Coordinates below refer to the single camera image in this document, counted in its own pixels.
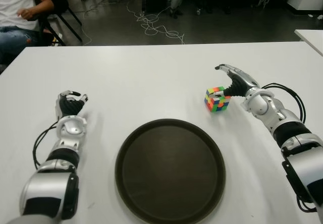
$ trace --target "black cable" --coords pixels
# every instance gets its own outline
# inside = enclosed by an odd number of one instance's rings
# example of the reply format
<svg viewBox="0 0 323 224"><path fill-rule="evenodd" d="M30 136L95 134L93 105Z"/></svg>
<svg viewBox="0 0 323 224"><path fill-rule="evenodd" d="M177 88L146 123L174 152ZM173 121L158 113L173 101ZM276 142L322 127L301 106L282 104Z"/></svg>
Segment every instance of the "black cable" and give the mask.
<svg viewBox="0 0 323 224"><path fill-rule="evenodd" d="M307 205L305 205L305 203L302 201L302 204L305 206L306 209L304 209L301 205L301 201L299 199L299 197L296 197L297 200L297 205L298 207L301 209L301 211L306 212L306 213L312 213L312 212L317 212L316 208L309 208Z"/></svg>
<svg viewBox="0 0 323 224"><path fill-rule="evenodd" d="M269 89L269 88L279 88L279 89L283 89L285 90L287 93L289 93L297 102L299 110L300 110L300 120L305 123L306 121L306 110L305 110L305 106L304 103L301 99L301 97L299 97L299 95L292 89L282 85L282 84L278 84L278 83L271 83L271 84L267 84L265 86L262 87L263 89Z"/></svg>
<svg viewBox="0 0 323 224"><path fill-rule="evenodd" d="M294 94L296 97L298 97L298 98L299 98L299 102L301 103L302 108L303 108L303 112L304 112L304 119L303 119L303 123L305 123L305 120L306 120L306 110L305 110L305 106L304 106L304 103L303 103L303 101L302 101L301 97L299 97L299 95L298 95L294 90L292 90L292 89L290 89L290 88L288 88L288 87L286 87L286 86L284 86L284 85L282 85L282 84L278 84L278 83L271 83L271 84L267 84L267 85L265 85L264 87L267 87L267 86L269 86L269 85L278 85L278 86L284 87L284 88L286 88L287 90L289 90L292 94Z"/></svg>
<svg viewBox="0 0 323 224"><path fill-rule="evenodd" d="M37 156L36 156L36 150L37 150L37 147L39 146L39 144L41 143L41 141L44 139L44 137L46 136L46 134L56 128L54 125L56 125L57 122L53 123L48 129L46 129L45 131L43 131L36 139L35 143L34 143L34 147L33 147L33 150L32 150L32 156L33 156L33 160L34 160L34 165L35 165L35 168L38 169L38 166L40 166L40 163L38 162L37 160Z"/></svg>

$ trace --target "white cable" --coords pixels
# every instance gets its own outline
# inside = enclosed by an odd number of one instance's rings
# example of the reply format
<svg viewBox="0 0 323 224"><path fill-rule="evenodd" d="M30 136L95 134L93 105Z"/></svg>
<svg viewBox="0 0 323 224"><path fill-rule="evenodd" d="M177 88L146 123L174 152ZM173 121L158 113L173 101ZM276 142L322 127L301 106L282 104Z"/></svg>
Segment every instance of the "white cable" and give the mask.
<svg viewBox="0 0 323 224"><path fill-rule="evenodd" d="M166 29L166 27L164 25L161 25L161 26L157 26L157 27L154 27L154 23L156 23L158 20L159 20L159 15L164 12L165 10L167 10L169 7L167 7L166 9L160 11L157 15L154 15L154 14L151 14L151 15L143 15L143 14L140 14L140 16L137 16L135 12L129 10L128 8L128 4L127 3L127 10L128 12L132 13L136 18L137 18L137 22L139 21L143 21L144 23L141 24L141 27L145 29L145 34L147 36L155 36L157 35L158 33L162 33L162 34L165 34L166 37L169 37L169 38L178 38L181 42L181 44L185 44L184 43L184 35L180 35L180 33L178 31L168 31Z"/></svg>
<svg viewBox="0 0 323 224"><path fill-rule="evenodd" d="M85 31L84 31L84 29L83 29L83 24L84 24L84 20L85 20L85 13L86 13L86 12L84 12L84 13L83 13L83 23L82 23L82 27L81 27L81 29L82 29L82 31L83 31L83 33L84 33L84 35L86 35L86 37L87 37L87 38L89 38L90 40L89 40L87 43L85 43L83 46L86 46L86 45L88 45L88 44L90 44L90 43L92 42L92 38L91 38L91 37L89 37L89 36L85 33Z"/></svg>

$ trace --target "black chair leg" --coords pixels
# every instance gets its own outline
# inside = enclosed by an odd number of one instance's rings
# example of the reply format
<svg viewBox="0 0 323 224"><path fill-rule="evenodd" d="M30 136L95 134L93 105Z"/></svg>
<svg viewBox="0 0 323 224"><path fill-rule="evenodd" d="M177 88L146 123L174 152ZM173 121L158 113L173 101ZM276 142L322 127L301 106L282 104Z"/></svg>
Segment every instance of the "black chair leg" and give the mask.
<svg viewBox="0 0 323 224"><path fill-rule="evenodd" d="M54 35L54 37L59 41L60 45L66 46L66 44L63 42L63 40L57 35L57 33L54 31L54 29L50 26L50 23L48 20L44 21L44 26Z"/></svg>
<svg viewBox="0 0 323 224"><path fill-rule="evenodd" d="M62 15L58 15L58 17L64 22L64 24L71 30L71 32L79 39L79 41L82 41L82 38L74 31L74 29L70 26L69 23L62 17Z"/></svg>
<svg viewBox="0 0 323 224"><path fill-rule="evenodd" d="M68 11L72 14L72 16L75 18L75 20L80 24L82 25L82 22L80 21L80 19L74 14L74 12L71 10L71 8L67 8Z"/></svg>
<svg viewBox="0 0 323 224"><path fill-rule="evenodd" d="M199 0L194 0L194 2L195 2L196 6L197 6L197 8L198 8L199 10L202 10L202 9L203 9L202 3L200 3L200 1L199 1Z"/></svg>

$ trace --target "white t-shirt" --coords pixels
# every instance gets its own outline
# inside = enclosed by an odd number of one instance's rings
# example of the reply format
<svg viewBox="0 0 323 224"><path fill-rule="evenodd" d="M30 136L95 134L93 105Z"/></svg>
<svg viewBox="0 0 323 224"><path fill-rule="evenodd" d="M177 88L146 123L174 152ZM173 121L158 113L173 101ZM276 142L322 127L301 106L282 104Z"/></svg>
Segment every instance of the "white t-shirt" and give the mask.
<svg viewBox="0 0 323 224"><path fill-rule="evenodd" d="M33 6L35 6L34 0L0 0L0 27L18 26L22 29L38 30L37 21L27 21L17 16L19 9Z"/></svg>

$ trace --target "jeans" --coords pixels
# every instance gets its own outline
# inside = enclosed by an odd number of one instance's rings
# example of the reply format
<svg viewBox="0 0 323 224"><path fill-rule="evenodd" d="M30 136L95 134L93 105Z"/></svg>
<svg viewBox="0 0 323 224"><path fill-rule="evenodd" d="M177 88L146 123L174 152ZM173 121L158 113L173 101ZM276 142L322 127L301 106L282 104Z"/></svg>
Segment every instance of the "jeans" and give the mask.
<svg viewBox="0 0 323 224"><path fill-rule="evenodd" d="M9 64L6 56L18 56L27 46L37 46L39 32L21 29L17 26L0 26L0 64Z"/></svg>

